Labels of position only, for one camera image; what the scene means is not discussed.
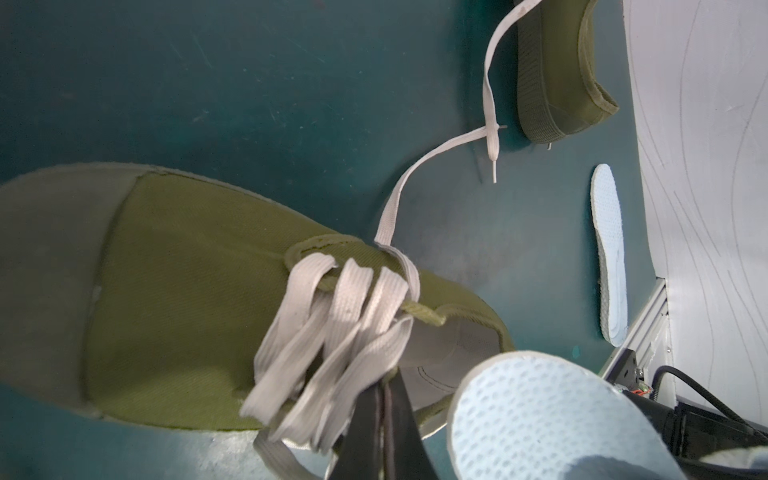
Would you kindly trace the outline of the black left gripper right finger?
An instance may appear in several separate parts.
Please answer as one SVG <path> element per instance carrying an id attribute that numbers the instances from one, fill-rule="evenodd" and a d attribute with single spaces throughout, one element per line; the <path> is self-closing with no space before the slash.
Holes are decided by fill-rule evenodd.
<path id="1" fill-rule="evenodd" d="M 424 448 L 400 373 L 383 386 L 383 473 L 386 480 L 438 480 Z"/>

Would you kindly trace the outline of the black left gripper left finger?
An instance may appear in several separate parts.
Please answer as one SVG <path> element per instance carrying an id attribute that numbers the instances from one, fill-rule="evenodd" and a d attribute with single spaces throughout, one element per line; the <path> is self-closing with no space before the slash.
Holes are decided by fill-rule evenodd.
<path id="1" fill-rule="evenodd" d="M 381 386 L 374 384 L 356 401 L 352 419 L 341 443 L 331 480 L 375 480 L 382 470 Z"/>

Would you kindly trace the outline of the olive green shoe white laces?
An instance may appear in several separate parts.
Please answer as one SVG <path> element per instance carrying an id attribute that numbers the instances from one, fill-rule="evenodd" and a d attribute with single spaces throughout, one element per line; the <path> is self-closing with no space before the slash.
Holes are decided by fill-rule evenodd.
<path id="1" fill-rule="evenodd" d="M 511 350 L 499 316 L 392 245 L 151 165 L 61 165 L 1 187 L 1 380 L 167 429 L 255 431 L 281 479 L 329 478 L 358 396 L 402 375 L 422 442 L 463 378 Z"/>

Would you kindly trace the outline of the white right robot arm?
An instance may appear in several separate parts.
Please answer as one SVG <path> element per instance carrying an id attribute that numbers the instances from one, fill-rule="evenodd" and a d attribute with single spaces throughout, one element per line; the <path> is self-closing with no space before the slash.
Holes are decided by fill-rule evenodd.
<path id="1" fill-rule="evenodd" d="M 714 409 L 683 400 L 673 407 L 660 403 L 667 377 L 692 388 Z M 643 412 L 687 478 L 767 477 L 767 429 L 742 418 L 683 371 L 662 365 L 647 384 L 635 352 L 625 349 L 603 378 Z"/>

